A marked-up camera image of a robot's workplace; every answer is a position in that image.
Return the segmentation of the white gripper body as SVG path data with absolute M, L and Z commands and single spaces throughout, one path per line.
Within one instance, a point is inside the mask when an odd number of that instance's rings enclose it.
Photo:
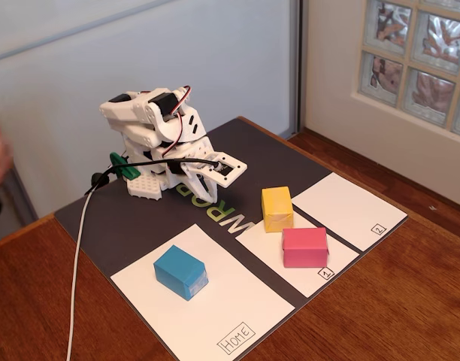
M 179 159 L 179 158 L 195 158 L 195 159 L 213 159 L 215 151 L 212 147 L 210 139 L 203 137 L 197 141 L 190 141 L 175 145 L 168 153 L 163 156 L 163 153 L 170 144 L 162 142 L 156 148 L 156 160 L 165 159 Z M 180 165 L 167 165 L 166 163 L 156 165 L 156 173 L 163 174 L 185 174 Z

